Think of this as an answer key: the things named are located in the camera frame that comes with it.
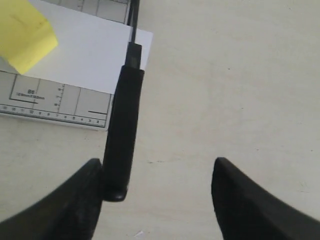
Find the sheet of paper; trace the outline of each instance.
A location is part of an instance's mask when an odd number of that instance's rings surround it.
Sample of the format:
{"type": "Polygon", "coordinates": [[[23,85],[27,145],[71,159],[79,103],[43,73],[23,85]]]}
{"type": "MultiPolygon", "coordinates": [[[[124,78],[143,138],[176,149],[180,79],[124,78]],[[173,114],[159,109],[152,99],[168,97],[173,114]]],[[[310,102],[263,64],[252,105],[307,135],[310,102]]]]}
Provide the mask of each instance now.
{"type": "MultiPolygon", "coordinates": [[[[29,0],[51,23],[59,45],[24,75],[113,94],[125,62],[131,28],[40,0],[29,0]]],[[[153,34],[138,30],[145,69],[153,34]]],[[[13,70],[0,62],[0,70],[13,70]]]]}
{"type": "Polygon", "coordinates": [[[0,57],[20,74],[57,44],[50,23],[28,0],[0,1],[0,57]]]}

